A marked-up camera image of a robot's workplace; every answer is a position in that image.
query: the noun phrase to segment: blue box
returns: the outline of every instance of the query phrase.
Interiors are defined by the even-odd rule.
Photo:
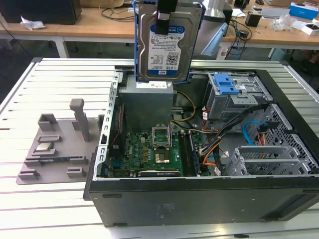
[[[319,8],[315,6],[302,6],[297,5],[297,3],[292,2],[290,7],[290,15],[291,16],[298,16],[306,19],[314,19],[319,12]]]

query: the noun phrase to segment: aluminum extrusion table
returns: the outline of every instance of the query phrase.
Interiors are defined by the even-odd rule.
[[[41,113],[72,118],[72,98],[85,100],[88,117],[102,114],[114,65],[125,59],[43,59],[32,62],[0,106],[0,238],[100,237],[111,239],[319,237],[319,204],[288,222],[105,228],[92,202],[82,199],[84,182],[18,186],[16,176],[38,130]],[[319,96],[279,62],[193,61],[193,66],[267,70],[319,136]]]

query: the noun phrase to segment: cpu chip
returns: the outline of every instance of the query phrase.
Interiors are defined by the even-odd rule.
[[[169,150],[155,150],[154,153],[156,164],[170,164]]]

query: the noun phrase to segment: floor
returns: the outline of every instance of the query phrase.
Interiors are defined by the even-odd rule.
[[[0,50],[0,102],[6,97],[11,88],[17,82],[21,74],[29,65],[32,57],[58,57],[58,52],[54,43],[49,45],[47,41],[20,41],[22,46],[31,55],[28,55],[24,49],[14,40],[11,41],[12,50]],[[70,57],[72,58],[133,58],[133,44],[126,46],[124,43],[102,43],[102,53],[100,45],[94,42],[68,42]],[[269,61],[268,54],[270,49],[265,48],[247,48],[240,60]],[[294,69],[309,82],[311,76],[301,70],[302,55],[295,51],[294,60],[290,64]],[[216,56],[205,57],[205,59],[216,59]],[[235,60],[235,55],[229,55],[227,60]],[[311,86],[316,90],[319,87],[319,77],[312,80]]]

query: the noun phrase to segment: yellow wire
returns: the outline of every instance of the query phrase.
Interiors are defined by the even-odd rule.
[[[195,106],[194,102],[190,99],[190,97],[188,97],[185,93],[183,93],[182,91],[178,91],[177,93],[180,93],[183,96],[185,96],[191,102],[191,104],[193,105],[193,113],[191,114],[190,117],[187,117],[187,118],[184,118],[184,119],[181,119],[181,120],[180,119],[176,119],[176,120],[172,119],[171,120],[172,122],[184,122],[184,121],[187,121],[187,120],[189,120],[189,119],[194,117],[194,115],[196,113],[196,106]]]

